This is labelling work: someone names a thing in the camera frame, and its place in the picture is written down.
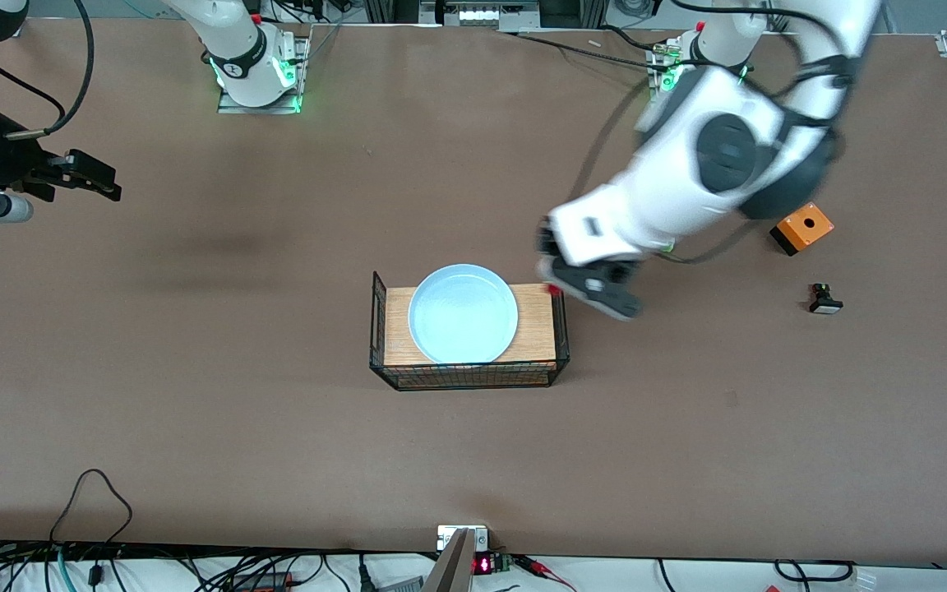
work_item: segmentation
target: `small black object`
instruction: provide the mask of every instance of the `small black object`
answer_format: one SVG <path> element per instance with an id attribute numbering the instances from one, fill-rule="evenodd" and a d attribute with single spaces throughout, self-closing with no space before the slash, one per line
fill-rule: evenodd
<path id="1" fill-rule="evenodd" d="M 827 284 L 813 284 L 813 301 L 809 306 L 809 312 L 819 315 L 834 315 L 843 307 L 842 300 L 834 300 L 831 297 L 831 286 Z"/>
<path id="2" fill-rule="evenodd" d="M 94 565 L 90 568 L 90 574 L 86 576 L 87 585 L 97 585 L 101 584 L 102 578 L 104 577 L 104 568 L 102 566 Z"/>

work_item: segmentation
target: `black wire basket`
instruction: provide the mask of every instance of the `black wire basket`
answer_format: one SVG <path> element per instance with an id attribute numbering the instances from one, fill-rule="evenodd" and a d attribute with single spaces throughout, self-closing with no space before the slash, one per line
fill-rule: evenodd
<path id="1" fill-rule="evenodd" d="M 550 294 L 553 356 L 550 359 L 490 361 L 490 363 L 386 363 L 386 284 L 372 277 L 372 347 L 368 366 L 398 391 L 453 391 L 461 389 L 529 389 L 551 386 L 568 364 L 565 297 Z"/>

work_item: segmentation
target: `wire basket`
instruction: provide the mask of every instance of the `wire basket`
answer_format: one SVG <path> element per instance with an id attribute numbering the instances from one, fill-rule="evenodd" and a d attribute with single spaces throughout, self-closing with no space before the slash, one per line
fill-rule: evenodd
<path id="1" fill-rule="evenodd" d="M 532 284 L 511 286 L 512 289 L 524 289 L 530 292 Z M 535 285 L 537 289 L 545 289 L 542 284 Z M 552 356 L 548 359 L 514 360 L 505 359 L 507 352 L 500 356 L 500 361 L 490 363 L 394 363 L 388 360 L 387 344 L 394 340 L 410 340 L 407 332 L 406 320 L 402 326 L 399 323 L 391 325 L 387 322 L 387 299 L 390 290 L 383 284 L 378 273 L 372 275 L 372 346 L 371 360 L 368 366 L 372 372 L 385 380 L 387 385 L 398 391 L 452 391 L 459 389 L 527 389 L 527 387 L 550 386 L 568 364 L 568 327 L 565 325 L 565 297 L 561 293 L 551 293 L 549 304 L 544 299 L 537 299 L 541 307 L 549 307 L 549 323 L 552 327 L 552 338 L 549 349 Z M 532 322 L 536 315 L 525 315 L 522 306 L 528 299 L 519 296 L 518 331 L 522 329 L 522 322 Z M 403 308 L 406 318 L 407 308 Z M 390 331 L 403 335 L 387 336 Z"/>

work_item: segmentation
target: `green led light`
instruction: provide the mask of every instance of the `green led light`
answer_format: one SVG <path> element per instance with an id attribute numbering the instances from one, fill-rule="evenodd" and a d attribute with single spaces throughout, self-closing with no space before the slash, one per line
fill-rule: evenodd
<path id="1" fill-rule="evenodd" d="M 294 67 L 286 62 L 273 58 L 273 70 L 279 76 L 279 83 L 283 86 L 294 86 Z"/>
<path id="2" fill-rule="evenodd" d="M 214 71 L 214 78 L 218 79 L 218 86 L 221 86 L 222 89 L 224 89 L 225 83 L 221 81 L 221 72 L 218 71 L 218 67 L 216 67 L 215 64 L 211 62 L 210 69 Z"/>

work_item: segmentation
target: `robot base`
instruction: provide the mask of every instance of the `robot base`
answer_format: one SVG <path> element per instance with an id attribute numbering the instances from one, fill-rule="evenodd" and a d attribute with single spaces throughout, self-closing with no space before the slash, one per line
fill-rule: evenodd
<path id="1" fill-rule="evenodd" d="M 293 83 L 279 98 L 271 104 L 262 106 L 241 105 L 229 97 L 229 93 L 222 86 L 221 96 L 218 98 L 218 113 L 253 113 L 253 115 L 293 115 L 302 112 L 302 94 L 305 91 L 306 61 L 309 59 L 308 38 L 294 38 L 290 31 L 282 31 L 283 53 L 278 62 L 279 75 Z"/>

